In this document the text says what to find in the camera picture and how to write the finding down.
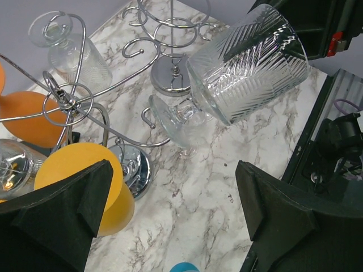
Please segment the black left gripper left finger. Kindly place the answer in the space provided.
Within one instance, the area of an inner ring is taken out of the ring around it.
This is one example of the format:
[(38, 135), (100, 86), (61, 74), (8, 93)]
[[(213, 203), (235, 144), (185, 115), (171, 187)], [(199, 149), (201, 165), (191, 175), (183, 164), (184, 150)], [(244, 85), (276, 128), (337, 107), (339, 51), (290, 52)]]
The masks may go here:
[(83, 219), (87, 180), (79, 172), (1, 203), (1, 271), (84, 271), (99, 228)]

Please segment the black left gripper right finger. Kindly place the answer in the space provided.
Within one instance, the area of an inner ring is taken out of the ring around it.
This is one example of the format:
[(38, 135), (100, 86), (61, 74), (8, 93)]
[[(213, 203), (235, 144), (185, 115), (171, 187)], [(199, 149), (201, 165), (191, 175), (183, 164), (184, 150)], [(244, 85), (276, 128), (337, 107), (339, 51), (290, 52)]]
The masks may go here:
[(252, 245), (242, 271), (361, 271), (362, 212), (239, 161), (235, 177)]

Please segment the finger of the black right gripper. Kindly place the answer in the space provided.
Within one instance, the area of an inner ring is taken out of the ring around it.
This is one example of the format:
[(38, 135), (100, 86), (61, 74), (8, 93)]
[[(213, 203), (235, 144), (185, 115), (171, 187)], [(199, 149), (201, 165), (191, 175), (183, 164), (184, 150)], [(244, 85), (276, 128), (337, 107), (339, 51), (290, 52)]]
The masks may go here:
[(289, 21), (310, 61), (348, 50), (362, 34), (362, 0), (255, 1), (252, 8), (260, 4), (274, 7)]

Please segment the yellow plastic goblet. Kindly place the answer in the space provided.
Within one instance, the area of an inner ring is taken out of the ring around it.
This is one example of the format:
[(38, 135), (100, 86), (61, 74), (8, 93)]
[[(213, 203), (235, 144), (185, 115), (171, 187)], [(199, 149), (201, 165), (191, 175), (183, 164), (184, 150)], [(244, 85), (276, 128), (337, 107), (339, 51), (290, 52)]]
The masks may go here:
[(63, 147), (51, 154), (38, 170), (34, 189), (38, 190), (78, 173), (88, 178), (85, 219), (98, 223), (98, 236), (113, 235), (131, 221), (134, 198), (123, 181), (121, 164), (113, 152), (96, 143), (83, 142)]

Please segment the orange plastic goblet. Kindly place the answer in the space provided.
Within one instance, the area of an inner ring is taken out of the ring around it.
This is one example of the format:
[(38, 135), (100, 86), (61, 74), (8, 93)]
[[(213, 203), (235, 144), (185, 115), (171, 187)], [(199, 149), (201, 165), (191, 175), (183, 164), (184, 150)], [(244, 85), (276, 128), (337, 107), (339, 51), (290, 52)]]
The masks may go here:
[[(1, 95), (1, 119), (40, 114), (45, 95), (33, 91), (16, 91)], [(5, 121), (2, 124), (15, 137), (43, 148), (52, 148), (58, 142), (63, 127), (52, 122), (64, 124), (66, 115), (60, 110), (22, 120)]]

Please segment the clear patterned wine glass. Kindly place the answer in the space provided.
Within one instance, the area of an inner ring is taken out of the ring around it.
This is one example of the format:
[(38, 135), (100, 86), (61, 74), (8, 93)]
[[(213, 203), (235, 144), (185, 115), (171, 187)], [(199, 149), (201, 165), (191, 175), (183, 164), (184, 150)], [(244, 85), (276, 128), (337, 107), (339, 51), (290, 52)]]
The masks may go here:
[[(74, 82), (83, 35), (73, 31), (72, 17), (62, 11), (51, 11), (37, 17), (28, 31), (32, 43), (48, 48), (48, 62), (66, 82)], [(94, 43), (86, 36), (78, 82), (97, 93), (112, 83), (112, 72)]]

